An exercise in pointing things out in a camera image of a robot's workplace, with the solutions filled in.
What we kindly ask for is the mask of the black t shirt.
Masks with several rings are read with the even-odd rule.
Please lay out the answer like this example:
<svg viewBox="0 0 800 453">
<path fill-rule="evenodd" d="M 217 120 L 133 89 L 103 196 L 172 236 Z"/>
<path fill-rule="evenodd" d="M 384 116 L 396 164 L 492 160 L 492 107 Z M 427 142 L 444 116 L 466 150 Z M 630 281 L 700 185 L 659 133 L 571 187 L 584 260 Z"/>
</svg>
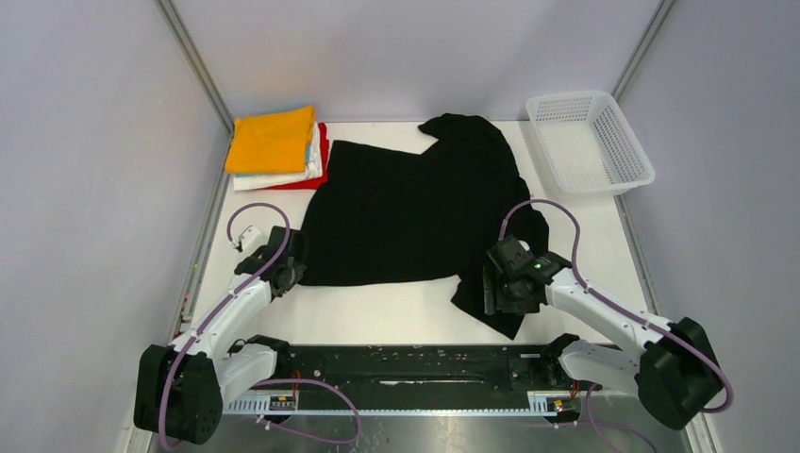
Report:
<svg viewBox="0 0 800 453">
<path fill-rule="evenodd" d="M 328 179 L 308 203 L 305 286 L 352 287 L 458 277 L 453 304 L 507 338 L 523 319 L 488 315 L 482 271 L 500 234 L 536 254 L 549 226 L 503 133 L 479 116 L 445 113 L 420 125 L 420 155 L 336 141 Z"/>
</svg>

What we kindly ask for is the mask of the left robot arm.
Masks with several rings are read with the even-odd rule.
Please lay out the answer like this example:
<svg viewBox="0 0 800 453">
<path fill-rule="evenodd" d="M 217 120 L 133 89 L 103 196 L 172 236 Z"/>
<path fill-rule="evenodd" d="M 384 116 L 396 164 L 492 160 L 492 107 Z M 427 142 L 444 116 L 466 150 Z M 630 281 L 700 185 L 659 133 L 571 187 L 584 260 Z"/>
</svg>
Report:
<svg viewBox="0 0 800 453">
<path fill-rule="evenodd" d="M 238 238 L 242 260 L 219 300 L 197 327 L 168 345 L 142 353 L 134 402 L 136 428 L 202 445 L 219 426 L 224 408 L 264 381 L 272 388 L 292 378 L 288 343 L 255 335 L 240 345 L 244 328 L 302 278 L 308 235 L 275 226 L 264 235 L 248 227 Z"/>
</svg>

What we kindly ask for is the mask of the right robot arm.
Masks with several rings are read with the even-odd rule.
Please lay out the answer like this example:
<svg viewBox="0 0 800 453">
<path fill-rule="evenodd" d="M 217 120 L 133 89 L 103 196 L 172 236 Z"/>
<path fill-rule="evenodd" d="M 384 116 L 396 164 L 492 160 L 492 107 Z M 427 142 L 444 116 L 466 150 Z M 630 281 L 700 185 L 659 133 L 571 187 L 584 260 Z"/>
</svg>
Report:
<svg viewBox="0 0 800 453">
<path fill-rule="evenodd" d="M 704 329 L 633 311 L 611 301 L 562 256 L 541 256 L 515 237 L 496 243 L 483 269 L 488 315 L 527 314 L 551 307 L 581 320 L 612 342 L 592 344 L 563 334 L 542 352 L 542 379 L 563 389 L 574 380 L 636 397 L 663 426 L 681 430 L 725 385 Z"/>
</svg>

